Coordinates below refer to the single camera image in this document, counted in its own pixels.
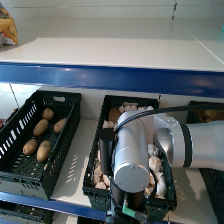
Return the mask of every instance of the black cable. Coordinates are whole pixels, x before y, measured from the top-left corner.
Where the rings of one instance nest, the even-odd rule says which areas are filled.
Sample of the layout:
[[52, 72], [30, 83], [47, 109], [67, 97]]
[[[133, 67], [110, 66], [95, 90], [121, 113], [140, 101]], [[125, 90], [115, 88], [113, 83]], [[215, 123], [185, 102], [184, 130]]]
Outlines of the black cable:
[[117, 126], [115, 133], [117, 134], [125, 124], [127, 124], [135, 119], [138, 119], [140, 117], [153, 115], [153, 114], [179, 112], [179, 111], [195, 111], [195, 110], [224, 110], [224, 104], [190, 105], [190, 106], [168, 107], [168, 108], [161, 108], [161, 109], [155, 109], [155, 110], [146, 110], [141, 113], [135, 114], [135, 115], [127, 118], [123, 122], [121, 122]]

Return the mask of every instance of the shelf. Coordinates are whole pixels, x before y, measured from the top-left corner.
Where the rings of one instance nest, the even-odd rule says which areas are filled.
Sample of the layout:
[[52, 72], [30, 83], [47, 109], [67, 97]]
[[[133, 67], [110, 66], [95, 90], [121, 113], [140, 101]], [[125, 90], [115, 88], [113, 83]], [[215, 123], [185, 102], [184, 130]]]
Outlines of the shelf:
[[76, 216], [55, 213], [52, 224], [77, 224], [77, 221]]
[[[104, 220], [105, 212], [93, 210], [88, 197], [82, 192], [84, 172], [97, 123], [96, 120], [81, 119], [50, 201], [3, 192], [0, 192], [0, 200]], [[165, 221], [188, 224], [217, 223], [199, 170], [175, 168], [172, 173], [177, 193], [177, 208], [167, 214]]]
[[195, 21], [17, 19], [19, 45], [1, 48], [0, 82], [223, 98], [221, 28], [205, 47], [188, 31]]
[[17, 19], [1, 62], [224, 71], [172, 19]]
[[92, 209], [88, 197], [83, 195], [82, 192], [84, 172], [97, 123], [94, 120], [80, 121], [51, 200], [47, 201], [4, 192], [0, 192], [0, 200], [104, 220], [105, 212]]
[[176, 21], [224, 64], [224, 32], [221, 31], [224, 19], [176, 19]]

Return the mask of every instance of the yellow object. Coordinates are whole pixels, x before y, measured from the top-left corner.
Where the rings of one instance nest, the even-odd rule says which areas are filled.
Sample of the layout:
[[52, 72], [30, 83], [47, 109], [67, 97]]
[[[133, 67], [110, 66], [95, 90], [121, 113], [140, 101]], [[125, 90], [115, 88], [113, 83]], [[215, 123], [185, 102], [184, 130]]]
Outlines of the yellow object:
[[49, 141], [43, 141], [37, 150], [37, 161], [44, 162], [51, 152], [51, 143]]
[[42, 113], [42, 118], [46, 120], [51, 120], [54, 117], [54, 111], [46, 108]]
[[14, 19], [0, 3], [0, 35], [4, 44], [17, 44], [18, 36]]
[[34, 128], [33, 135], [36, 137], [41, 136], [48, 128], [48, 120], [42, 119]]
[[58, 121], [55, 125], [54, 125], [54, 132], [55, 133], [60, 133], [62, 128], [64, 127], [66, 122], [66, 118], [61, 119], [60, 121]]
[[37, 149], [37, 141], [35, 139], [30, 139], [23, 147], [23, 154], [26, 156], [31, 155]]

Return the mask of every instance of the white shelf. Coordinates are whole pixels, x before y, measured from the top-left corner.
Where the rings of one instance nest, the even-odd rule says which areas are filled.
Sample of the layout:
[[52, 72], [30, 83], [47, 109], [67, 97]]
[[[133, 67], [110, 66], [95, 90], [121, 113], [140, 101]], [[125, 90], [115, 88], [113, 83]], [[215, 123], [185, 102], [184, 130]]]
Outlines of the white shelf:
[[222, 31], [224, 19], [176, 19], [176, 21], [224, 64], [224, 32]]
[[[88, 197], [83, 195], [82, 185], [97, 123], [95, 120], [81, 119], [51, 199], [91, 206]], [[176, 168], [172, 169], [172, 173], [177, 193], [177, 208], [174, 212], [169, 212], [165, 220], [188, 224], [217, 223], [199, 170]], [[68, 220], [66, 224], [70, 224], [74, 218], [65, 214], [56, 217], [56, 220]]]
[[0, 62], [224, 71], [172, 19], [17, 19], [16, 25], [19, 44], [1, 48]]
[[51, 199], [91, 207], [82, 186], [98, 121], [80, 120]]
[[78, 218], [67, 214], [55, 213], [52, 224], [77, 224]]

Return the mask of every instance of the blue shelf edge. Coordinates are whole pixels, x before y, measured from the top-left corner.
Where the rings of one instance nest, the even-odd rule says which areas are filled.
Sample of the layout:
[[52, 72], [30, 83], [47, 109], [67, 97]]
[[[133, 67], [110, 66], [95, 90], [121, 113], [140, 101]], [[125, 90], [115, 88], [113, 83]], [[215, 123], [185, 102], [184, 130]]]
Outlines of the blue shelf edge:
[[105, 220], [106, 212], [94, 210], [89, 207], [79, 206], [75, 204], [69, 204], [64, 202], [58, 202], [54, 200], [43, 200], [34, 197], [28, 197], [24, 195], [16, 195], [5, 192], [0, 192], [0, 200], [12, 202], [15, 204], [22, 204], [31, 207], [38, 207], [55, 212], [61, 212], [76, 216], [82, 216], [86, 218], [92, 218], [100, 221]]
[[[19, 224], [19, 223], [10, 222], [10, 221], [7, 221], [7, 220], [1, 219], [1, 218], [0, 218], [0, 223], [1, 224]], [[182, 224], [182, 223], [153, 222], [153, 224]]]
[[224, 72], [0, 63], [0, 82], [198, 97], [224, 97]]

